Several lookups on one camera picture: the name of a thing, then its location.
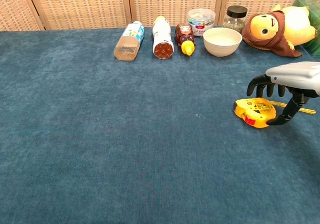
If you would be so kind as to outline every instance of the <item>tape measure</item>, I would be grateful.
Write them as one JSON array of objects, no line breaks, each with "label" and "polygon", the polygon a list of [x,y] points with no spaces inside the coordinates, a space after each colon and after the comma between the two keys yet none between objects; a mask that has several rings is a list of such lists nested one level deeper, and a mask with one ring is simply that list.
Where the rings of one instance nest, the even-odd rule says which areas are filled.
[{"label": "tape measure", "polygon": [[[233,111],[236,116],[243,119],[245,123],[255,128],[267,127],[267,121],[276,117],[274,105],[285,107],[285,103],[269,101],[265,98],[249,98],[236,100],[233,104]],[[300,108],[300,111],[315,114],[315,110]]]}]

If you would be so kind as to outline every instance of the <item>plastic container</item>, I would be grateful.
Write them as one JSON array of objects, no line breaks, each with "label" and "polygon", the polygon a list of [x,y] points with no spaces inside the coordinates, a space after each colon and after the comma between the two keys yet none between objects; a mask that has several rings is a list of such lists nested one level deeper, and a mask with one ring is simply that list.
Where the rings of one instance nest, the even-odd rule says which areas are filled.
[{"label": "plastic container", "polygon": [[132,61],[136,58],[144,38],[145,28],[139,21],[128,24],[113,50],[118,60]]},{"label": "plastic container", "polygon": [[171,27],[163,16],[158,16],[153,23],[153,54],[159,59],[169,59],[174,53],[171,39]]},{"label": "plastic container", "polygon": [[242,33],[243,28],[245,27],[245,20],[247,16],[248,9],[240,5],[229,6],[226,15],[224,17],[224,22],[222,27],[233,29]]},{"label": "plastic container", "polygon": [[188,23],[195,36],[202,37],[203,33],[214,26],[216,14],[209,9],[193,9],[187,14]]},{"label": "plastic container", "polygon": [[185,55],[192,55],[195,51],[195,36],[192,31],[192,27],[189,23],[180,23],[175,28],[175,40],[178,46],[181,47],[181,51]]}]

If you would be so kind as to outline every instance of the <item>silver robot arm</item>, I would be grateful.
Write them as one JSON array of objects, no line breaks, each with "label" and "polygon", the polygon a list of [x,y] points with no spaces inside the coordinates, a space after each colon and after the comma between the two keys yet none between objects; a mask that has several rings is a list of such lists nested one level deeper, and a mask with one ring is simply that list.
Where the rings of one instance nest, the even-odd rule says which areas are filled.
[{"label": "silver robot arm", "polygon": [[285,94],[286,88],[293,97],[282,114],[269,120],[267,124],[283,125],[294,117],[309,98],[316,98],[320,95],[320,62],[303,61],[270,68],[264,75],[251,80],[246,94],[250,96],[256,87],[256,96],[262,97],[266,87],[267,96],[270,97],[275,85],[278,85],[280,97]]}]

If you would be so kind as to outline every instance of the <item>glass jar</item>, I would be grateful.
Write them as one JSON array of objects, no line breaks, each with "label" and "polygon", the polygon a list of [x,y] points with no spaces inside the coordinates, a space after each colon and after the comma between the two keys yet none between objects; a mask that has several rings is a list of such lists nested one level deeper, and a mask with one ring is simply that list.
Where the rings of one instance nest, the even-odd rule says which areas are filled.
[{"label": "glass jar", "polygon": [[242,32],[246,22],[247,8],[240,5],[229,6],[222,27]]}]

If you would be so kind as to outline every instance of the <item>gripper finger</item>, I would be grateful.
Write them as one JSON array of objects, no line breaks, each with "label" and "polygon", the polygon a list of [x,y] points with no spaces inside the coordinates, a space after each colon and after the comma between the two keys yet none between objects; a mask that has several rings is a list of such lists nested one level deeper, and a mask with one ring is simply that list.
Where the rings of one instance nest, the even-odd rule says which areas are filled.
[{"label": "gripper finger", "polygon": [[296,93],[290,99],[288,104],[285,106],[281,115],[276,117],[275,119],[271,119],[267,121],[267,125],[283,125],[290,121],[295,114],[299,111],[301,106],[308,101],[309,97],[304,96],[301,93]]},{"label": "gripper finger", "polygon": [[250,81],[248,88],[246,90],[246,95],[250,96],[253,93],[256,86],[259,87],[259,85],[268,85],[270,83],[271,81],[269,76],[267,75],[257,76]]},{"label": "gripper finger", "polygon": [[283,85],[278,85],[278,94],[280,97],[283,97],[286,92],[286,87]]},{"label": "gripper finger", "polygon": [[271,97],[273,92],[274,92],[274,84],[267,85],[267,87],[266,87],[266,95],[268,97]]},{"label": "gripper finger", "polygon": [[257,97],[262,97],[264,95],[264,89],[265,89],[265,85],[258,85],[256,87],[256,96]]}]

